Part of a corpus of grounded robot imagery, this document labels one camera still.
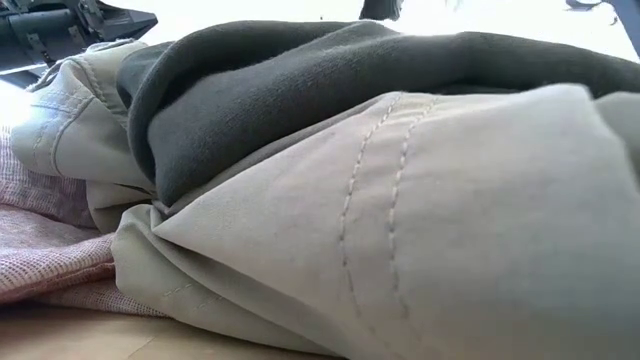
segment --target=fabric fold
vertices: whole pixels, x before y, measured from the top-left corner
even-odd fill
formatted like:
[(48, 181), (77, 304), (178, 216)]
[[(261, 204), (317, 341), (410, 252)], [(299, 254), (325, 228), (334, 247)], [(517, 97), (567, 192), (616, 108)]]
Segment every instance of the fabric fold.
[(640, 94), (615, 93), (597, 102), (598, 111), (624, 142), (640, 184)]
[(640, 66), (497, 34), (399, 34), (381, 24), (244, 21), (128, 56), (129, 142), (172, 206), (254, 151), (391, 91), (512, 93), (554, 83), (640, 91)]
[(62, 223), (95, 228), (84, 181), (29, 171), (11, 151), (11, 129), (0, 126), (0, 204)]
[(0, 205), (0, 304), (113, 277), (112, 235)]
[(388, 94), (170, 218), (127, 211), (118, 286), (355, 360), (637, 359), (640, 193), (598, 109), (576, 85)]
[[(27, 169), (87, 180), (89, 193), (118, 199), (88, 199), (103, 233), (115, 231), (126, 209), (122, 204), (153, 197), (153, 184), (130, 154), (128, 111), (116, 91), (122, 59), (145, 46), (134, 40), (96, 44), (56, 64), (32, 89), (30, 117), (11, 130), (13, 153)], [(132, 192), (131, 199), (122, 200)]]

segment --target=black object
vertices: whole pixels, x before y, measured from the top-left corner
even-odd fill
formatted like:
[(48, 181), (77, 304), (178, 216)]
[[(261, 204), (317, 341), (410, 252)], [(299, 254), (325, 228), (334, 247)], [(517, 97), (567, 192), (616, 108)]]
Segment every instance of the black object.
[(640, 65), (498, 34), (402, 35), (375, 22), (236, 22), (127, 57), (129, 142), (171, 206), (252, 152), (390, 91), (640, 92)]
[(364, 0), (360, 20), (398, 20), (404, 0)]
[(565, 3), (573, 10), (577, 11), (590, 11), (594, 7), (602, 4), (605, 1), (585, 1), (585, 0), (565, 0)]
[(51, 66), (97, 42), (139, 39), (158, 22), (153, 14), (95, 0), (0, 1), (0, 75)]

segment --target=khaki fabric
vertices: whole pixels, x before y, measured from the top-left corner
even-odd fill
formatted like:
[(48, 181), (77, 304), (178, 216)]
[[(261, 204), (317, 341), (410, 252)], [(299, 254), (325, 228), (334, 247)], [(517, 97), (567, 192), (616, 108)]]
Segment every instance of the khaki fabric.
[(32, 89), (30, 117), (11, 132), (12, 150), (29, 170), (87, 180), (102, 232), (114, 231), (122, 211), (154, 192), (130, 154), (127, 109), (116, 91), (120, 63), (144, 47), (135, 40), (96, 44), (56, 64)]
[(209, 181), (206, 185), (201, 186), (199, 188), (190, 191), (185, 196), (180, 198), (175, 204), (169, 207), (166, 211), (168, 216), (173, 216), (178, 213), (180, 210), (184, 209), (185, 206), (189, 205), (198, 197), (204, 195), (207, 191), (213, 189), (214, 187), (222, 184), (223, 182), (231, 179), (237, 174), (245, 171), (246, 169), (258, 164), (265, 159), (272, 157), (273, 155), (283, 151), (284, 149), (297, 144), (298, 142), (317, 134), (320, 131), (323, 131), (345, 119), (356, 116), (358, 114), (363, 113), (367, 109), (371, 108), (375, 104), (378, 104), (381, 101), (384, 101), (385, 98), (388, 98), (388, 95), (380, 95), (369, 101), (365, 101), (358, 106), (354, 106), (353, 108), (340, 113), (330, 119), (321, 121), (317, 124), (304, 128), (298, 132), (295, 132), (289, 136), (285, 136), (280, 140), (274, 141), (271, 144), (259, 149), (258, 151), (250, 154), (246, 158), (238, 161), (237, 163), (230, 166), (228, 169), (221, 172), (219, 175), (215, 176), (211, 181)]
[(577, 85), (387, 94), (170, 218), (128, 210), (118, 287), (356, 360), (638, 359), (637, 148), (598, 106)]
[(607, 125), (625, 143), (640, 179), (640, 94), (616, 93), (599, 99), (596, 105)]

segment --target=double stitch seam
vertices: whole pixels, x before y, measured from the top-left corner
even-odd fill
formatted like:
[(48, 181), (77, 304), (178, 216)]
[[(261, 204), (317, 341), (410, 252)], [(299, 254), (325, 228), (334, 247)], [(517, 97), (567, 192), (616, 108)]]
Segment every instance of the double stitch seam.
[(389, 222), (389, 233), (388, 233), (388, 242), (389, 242), (389, 269), (392, 275), (392, 287), (393, 293), (396, 297), (398, 303), (400, 304), (402, 310), (402, 317), (407, 322), (409, 329), (414, 333), (418, 342), (421, 341), (421, 337), (418, 331), (414, 328), (411, 323), (411, 312), (409, 309), (409, 305), (404, 300), (404, 297), (400, 293), (400, 277), (398, 275), (398, 268), (396, 264), (396, 206), (398, 205), (398, 194), (399, 194), (399, 186), (400, 181), (402, 180), (402, 174), (407, 164), (407, 153), (409, 152), (409, 139), (411, 138), (411, 134), (415, 127), (424, 120), (427, 115), (433, 110), (438, 98), (435, 97), (431, 103), (427, 106), (427, 108), (422, 112), (422, 114), (409, 125), (407, 132), (405, 133), (404, 140), (402, 142), (402, 148), (400, 151), (400, 161), (398, 165), (398, 171), (396, 172), (395, 182), (391, 189), (391, 208), (389, 209), (388, 222)]
[(182, 286), (178, 286), (177, 288), (175, 288), (173, 290), (169, 290), (169, 291), (165, 292), (164, 294), (162, 294), (162, 297), (165, 298), (167, 296), (171, 296), (171, 295), (173, 295), (173, 294), (175, 294), (177, 292), (180, 292), (180, 291), (182, 291), (184, 289), (188, 289), (188, 288), (190, 288), (192, 286), (193, 286), (192, 283), (186, 283), (186, 284), (184, 284)]
[(87, 80), (89, 80), (89, 90), (93, 90), (91, 91), (93, 95), (95, 95), (95, 97), (97, 97), (98, 100), (103, 101), (104, 96), (102, 93), (102, 89), (97, 87), (99, 85), (98, 79), (93, 73), (93, 69), (91, 68), (91, 65), (89, 64), (89, 62), (83, 59), (82, 57), (72, 58), (69, 60), (74, 62), (76, 65), (78, 65), (78, 67), (80, 67), (80, 69), (84, 73), (84, 76), (86, 76)]
[[(77, 94), (77, 90), (74, 91), (73, 93), (71, 93), (69, 96), (71, 98), (76, 98), (76, 94)], [(38, 103), (32, 104), (30, 106), (32, 106), (32, 107), (41, 107), (40, 104), (38, 104)], [(42, 138), (44, 137), (46, 129), (49, 127), (49, 125), (51, 123), (54, 123), (54, 122), (57, 122), (58, 120), (60, 120), (60, 117), (61, 117), (60, 112), (68, 113), (68, 111), (65, 111), (65, 109), (60, 109), (60, 107), (57, 107), (57, 106), (56, 107), (50, 107), (49, 109), (56, 110), (56, 116), (54, 118), (51, 118), (51, 119), (43, 121), (42, 125), (40, 125), (40, 128), (38, 129), (38, 137), (36, 138), (36, 141), (34, 142), (33, 148), (32, 148), (32, 150), (33, 150), (33, 161), (34, 161), (34, 164), (35, 164), (36, 168), (38, 168), (37, 151), (38, 151), (38, 148), (40, 147), (40, 142), (42, 142)], [(51, 149), (49, 150), (49, 158), (53, 161), (52, 155), (51, 155)]]
[(102, 89), (102, 86), (100, 85), (100, 81), (98, 81), (98, 77), (96, 76), (97, 72), (96, 72), (95, 67), (93, 66), (93, 63), (91, 61), (87, 60), (86, 58), (78, 58), (76, 63), (77, 64), (82, 64), (81, 65), (82, 69), (85, 72), (85, 74), (87, 75), (87, 78), (89, 79), (89, 82), (91, 83), (91, 87), (95, 91), (95, 96), (98, 98), (98, 100), (100, 100), (104, 104), (104, 106), (107, 108), (107, 110), (114, 116), (127, 115), (127, 111), (126, 110), (114, 109), (114, 107), (117, 107), (117, 105), (112, 104), (111, 101), (109, 101), (106, 98), (105, 93), (104, 93), (104, 91)]
[(43, 96), (58, 95), (58, 96), (62, 96), (62, 97), (67, 98), (67, 99), (76, 99), (76, 100), (80, 100), (80, 101), (84, 100), (85, 98), (75, 95), (77, 92), (78, 91), (75, 90), (73, 93), (69, 94), (68, 92), (65, 92), (65, 91), (62, 91), (62, 90), (49, 90), (49, 89), (47, 89), (46, 93)]
[(222, 300), (222, 299), (224, 299), (224, 298), (223, 298), (221, 295), (209, 296), (209, 297), (208, 297), (208, 298), (206, 298), (203, 302), (201, 302), (198, 306), (196, 306), (196, 310), (200, 310), (200, 309), (202, 309), (203, 307), (205, 307), (205, 306), (207, 306), (207, 305), (209, 305), (209, 304), (211, 304), (211, 303), (214, 303), (214, 302), (220, 301), (220, 300)]
[[(359, 319), (364, 320), (364, 317), (362, 316), (362, 310), (360, 309), (360, 305), (358, 303), (358, 298), (356, 296), (355, 293), (355, 288), (353, 285), (353, 277), (351, 275), (351, 271), (349, 270), (349, 257), (347, 256), (347, 251), (346, 251), (346, 247), (345, 247), (345, 236), (346, 236), (346, 231), (347, 231), (347, 224), (346, 224), (346, 219), (347, 219), (347, 213), (349, 211), (349, 205), (351, 204), (351, 199), (353, 198), (353, 190), (355, 188), (355, 183), (356, 183), (356, 177), (358, 175), (358, 172), (360, 170), (360, 167), (362, 165), (362, 158), (364, 156), (364, 152), (367, 148), (367, 144), (369, 143), (369, 140), (371, 139), (371, 137), (373, 136), (373, 134), (380, 128), (380, 126), (382, 126), (387, 119), (389, 118), (389, 115), (391, 115), (391, 112), (393, 110), (393, 107), (395, 106), (395, 104), (400, 100), (400, 98), (402, 97), (402, 93), (399, 94), (389, 105), (389, 108), (387, 109), (387, 112), (384, 114), (384, 116), (382, 117), (382, 119), (380, 121), (378, 121), (378, 123), (376, 123), (371, 130), (369, 130), (369, 132), (364, 136), (364, 138), (362, 139), (362, 143), (360, 145), (360, 151), (358, 153), (358, 156), (356, 158), (356, 163), (353, 166), (353, 171), (351, 172), (351, 178), (349, 179), (349, 186), (348, 186), (348, 190), (347, 190), (347, 195), (344, 199), (344, 206), (342, 208), (342, 213), (340, 214), (340, 234), (338, 236), (338, 247), (340, 249), (340, 254), (342, 256), (342, 268), (345, 272), (345, 276), (347, 279), (347, 286), (349, 287), (349, 293), (351, 295), (351, 300), (355, 309), (355, 313), (356, 316)], [(368, 323), (368, 321), (364, 320), (364, 323), (367, 327), (367, 329), (369, 330), (369, 332), (377, 339), (380, 339), (380, 337), (377, 335), (377, 332), (375, 330), (375, 328)], [(380, 339), (382, 344), (384, 344), (385, 348), (387, 349), (388, 352), (393, 353), (395, 358), (399, 358), (402, 359), (403, 357), (400, 356), (400, 354), (396, 353), (395, 351), (390, 349), (389, 344)]]
[(62, 133), (69, 127), (69, 125), (71, 125), (74, 121), (78, 119), (80, 114), (82, 114), (85, 111), (87, 106), (89, 106), (89, 104), (91, 104), (91, 102), (94, 99), (96, 99), (94, 96), (90, 96), (84, 102), (78, 104), (78, 107), (75, 109), (75, 112), (69, 114), (69, 119), (65, 121), (62, 125), (60, 125), (60, 127), (58, 127), (56, 136), (54, 137), (51, 147), (49, 148), (49, 159), (51, 161), (51, 165), (53, 166), (53, 169), (59, 176), (64, 176), (64, 174), (60, 173), (60, 170), (58, 170), (58, 161), (56, 160), (56, 150), (57, 150), (58, 144), (60, 143), (60, 139), (62, 138)]

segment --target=black mechanical part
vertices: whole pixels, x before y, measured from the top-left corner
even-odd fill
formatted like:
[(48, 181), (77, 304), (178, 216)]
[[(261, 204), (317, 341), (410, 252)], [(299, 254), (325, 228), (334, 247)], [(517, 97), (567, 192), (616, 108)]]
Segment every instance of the black mechanical part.
[(565, 3), (569, 5), (572, 10), (577, 11), (590, 11), (594, 7), (602, 4), (604, 1), (596, 0), (565, 0)]
[[(98, 42), (139, 39), (158, 23), (153, 14), (96, 0), (0, 1), (0, 80), (18, 86), (35, 76), (25, 69), (52, 66)], [(15, 72), (23, 74), (6, 76)]]
[(364, 0), (360, 20), (387, 20), (396, 21), (400, 18), (400, 10), (404, 0)]

